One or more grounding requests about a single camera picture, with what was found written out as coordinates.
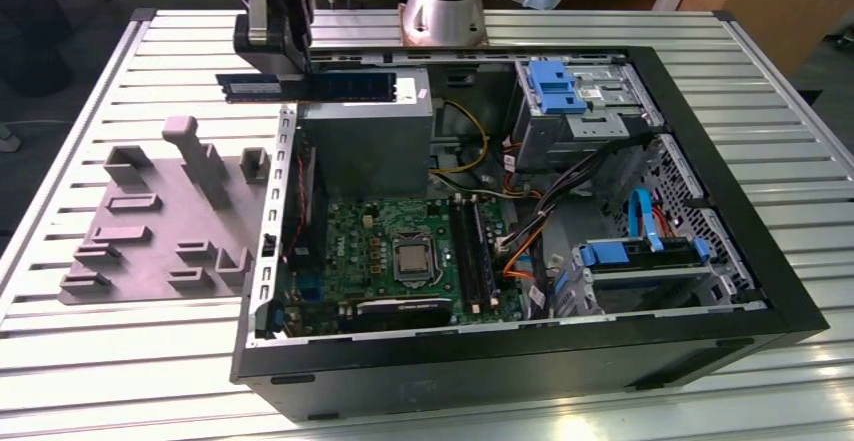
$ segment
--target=blue latch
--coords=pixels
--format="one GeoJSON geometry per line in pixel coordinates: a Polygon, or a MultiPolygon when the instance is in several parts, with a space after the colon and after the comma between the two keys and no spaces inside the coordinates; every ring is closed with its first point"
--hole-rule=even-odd
{"type": "Polygon", "coordinates": [[[644,188],[632,189],[628,197],[628,236],[640,236],[638,207],[640,207],[643,236],[650,241],[652,252],[662,251],[664,245],[662,240],[658,239],[658,227],[655,226],[655,218],[652,218],[652,196],[650,196],[650,192],[644,188]]]}
{"type": "Polygon", "coordinates": [[[582,114],[587,103],[575,92],[575,76],[560,61],[531,61],[528,83],[539,96],[543,114],[582,114]]]}
{"type": "Polygon", "coordinates": [[[628,262],[626,247],[619,241],[591,244],[599,264],[623,264],[628,262]]]}
{"type": "Polygon", "coordinates": [[[711,249],[708,249],[708,243],[703,238],[694,238],[694,249],[699,254],[699,260],[704,263],[711,259],[711,249]]]}
{"type": "Polygon", "coordinates": [[[628,262],[626,247],[619,241],[592,243],[580,248],[582,263],[584,266],[594,264],[623,264],[628,262]]]}
{"type": "Polygon", "coordinates": [[[579,251],[582,254],[582,263],[584,264],[584,266],[592,266],[594,264],[596,264],[596,254],[594,253],[592,248],[590,246],[583,246],[579,251]]]}

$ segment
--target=ram slot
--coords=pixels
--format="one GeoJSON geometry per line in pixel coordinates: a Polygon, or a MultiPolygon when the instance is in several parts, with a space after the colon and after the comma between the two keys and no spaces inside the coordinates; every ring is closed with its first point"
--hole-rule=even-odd
{"type": "Polygon", "coordinates": [[[450,222],[456,253],[456,269],[463,305],[467,312],[484,312],[498,305],[495,278],[483,218],[476,198],[454,198],[450,222]]]}

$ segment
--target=side panel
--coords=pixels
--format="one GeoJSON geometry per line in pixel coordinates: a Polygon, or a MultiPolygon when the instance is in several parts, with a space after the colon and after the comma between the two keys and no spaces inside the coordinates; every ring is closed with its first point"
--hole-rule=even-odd
{"type": "Polygon", "coordinates": [[[770,338],[259,376],[241,382],[291,421],[393,414],[682,385],[770,338]]]}

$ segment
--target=wire bundle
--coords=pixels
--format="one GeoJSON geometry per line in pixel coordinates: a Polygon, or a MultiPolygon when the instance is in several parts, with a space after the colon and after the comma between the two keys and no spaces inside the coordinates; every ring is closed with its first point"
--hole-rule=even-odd
{"type": "Polygon", "coordinates": [[[572,189],[584,184],[595,175],[596,171],[604,164],[608,156],[616,153],[622,149],[631,146],[647,144],[655,134],[643,133],[627,139],[611,141],[604,144],[596,151],[588,154],[563,174],[558,177],[548,190],[543,193],[536,207],[534,208],[534,215],[528,221],[522,224],[522,227],[512,231],[502,241],[502,245],[507,246],[515,242],[522,236],[527,234],[527,239],[516,249],[510,261],[504,265],[502,274],[507,277],[523,277],[528,279],[536,279],[532,273],[524,273],[512,270],[512,265],[519,260],[522,253],[530,248],[534,240],[538,238],[546,227],[546,220],[548,215],[556,207],[556,202],[560,197],[568,193],[572,189]]]}

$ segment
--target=yellow wire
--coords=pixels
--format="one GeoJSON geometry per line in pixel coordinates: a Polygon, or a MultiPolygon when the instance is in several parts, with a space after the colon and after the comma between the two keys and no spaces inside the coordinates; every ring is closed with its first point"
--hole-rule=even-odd
{"type": "Polygon", "coordinates": [[[478,156],[478,159],[475,159],[467,165],[458,166],[456,168],[431,169],[430,172],[431,173],[462,173],[463,171],[466,171],[466,170],[474,168],[475,166],[478,166],[480,164],[480,162],[486,159],[486,156],[488,154],[488,149],[490,149],[490,144],[488,144],[490,138],[486,135],[486,129],[483,129],[483,125],[480,124],[480,121],[478,121],[478,118],[475,118],[475,115],[471,114],[468,112],[468,110],[466,108],[463,108],[463,106],[456,101],[451,101],[450,99],[447,99],[444,101],[444,104],[450,104],[456,109],[459,109],[460,112],[466,115],[466,117],[471,121],[471,124],[474,124],[475,127],[478,128],[478,131],[480,131],[480,139],[483,140],[483,148],[480,149],[480,156],[478,156]]]}

